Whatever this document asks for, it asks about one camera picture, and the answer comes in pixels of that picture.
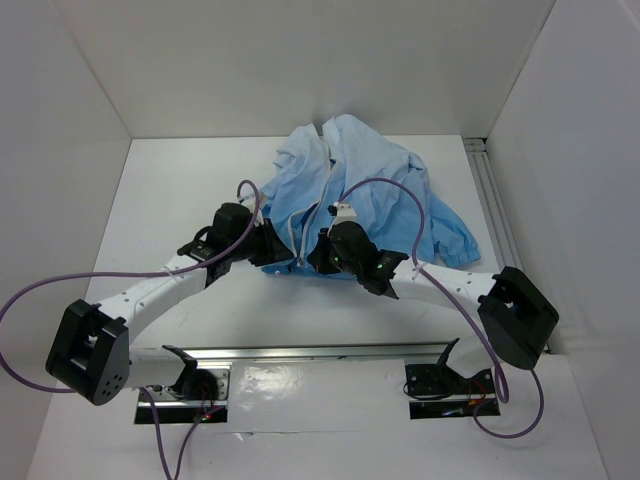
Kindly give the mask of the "light blue zip jacket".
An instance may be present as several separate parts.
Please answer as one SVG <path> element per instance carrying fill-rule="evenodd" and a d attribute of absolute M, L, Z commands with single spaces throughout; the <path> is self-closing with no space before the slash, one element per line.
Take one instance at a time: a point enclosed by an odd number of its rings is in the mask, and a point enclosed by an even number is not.
<path fill-rule="evenodd" d="M 344 197 L 380 249 L 441 259 L 462 268 L 481 258 L 463 220 L 431 189 L 421 158 L 356 117 L 344 114 L 322 128 L 301 126 L 278 148 L 275 176 L 261 187 L 263 215 L 292 252 L 264 272 L 312 275 L 310 256 L 329 206 Z"/>

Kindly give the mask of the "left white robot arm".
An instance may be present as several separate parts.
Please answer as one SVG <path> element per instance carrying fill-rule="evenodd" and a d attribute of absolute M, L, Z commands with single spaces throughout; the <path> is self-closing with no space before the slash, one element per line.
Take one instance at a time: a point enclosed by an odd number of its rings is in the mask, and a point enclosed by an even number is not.
<path fill-rule="evenodd" d="M 184 350 L 171 345 L 134 349 L 132 342 L 171 308 L 228 273 L 233 263 L 247 260 L 262 267 L 292 257 L 270 220 L 225 203 L 212 224 L 179 248 L 157 276 L 95 304 L 70 304 L 45 369 L 96 406 L 124 388 L 161 386 L 176 399 L 215 390 L 215 377 Z"/>

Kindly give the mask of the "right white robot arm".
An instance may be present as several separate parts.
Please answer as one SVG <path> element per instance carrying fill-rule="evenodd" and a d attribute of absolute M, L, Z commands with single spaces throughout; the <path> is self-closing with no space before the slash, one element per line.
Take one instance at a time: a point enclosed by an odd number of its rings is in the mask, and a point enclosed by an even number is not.
<path fill-rule="evenodd" d="M 405 253 L 377 248 L 354 221 L 323 228 L 308 260 L 317 273 L 349 274 L 377 296 L 464 311 L 473 334 L 455 341 L 436 369 L 438 384 L 448 392 L 460 391 L 491 366 L 533 370 L 559 320 L 517 268 L 487 274 L 415 262 Z"/>

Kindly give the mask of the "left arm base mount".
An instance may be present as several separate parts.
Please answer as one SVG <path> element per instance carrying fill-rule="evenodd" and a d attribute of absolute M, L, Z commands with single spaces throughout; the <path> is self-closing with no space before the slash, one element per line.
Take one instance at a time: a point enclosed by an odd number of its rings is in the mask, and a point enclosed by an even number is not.
<path fill-rule="evenodd" d="M 134 423 L 154 423 L 152 404 L 162 425 L 226 423 L 231 367 L 206 367 L 174 346 L 165 345 L 161 352 L 161 364 L 152 368 L 154 383 L 138 393 Z"/>

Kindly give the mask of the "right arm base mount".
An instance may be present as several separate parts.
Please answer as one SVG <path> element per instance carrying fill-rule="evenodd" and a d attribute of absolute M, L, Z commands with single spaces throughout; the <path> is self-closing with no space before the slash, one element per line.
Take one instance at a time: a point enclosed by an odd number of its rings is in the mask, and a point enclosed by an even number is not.
<path fill-rule="evenodd" d="M 435 363 L 405 366 L 403 393 L 411 420 L 472 417 L 476 408 L 480 416 L 500 415 L 490 369 L 466 379 L 445 364 L 457 342 L 450 342 Z"/>

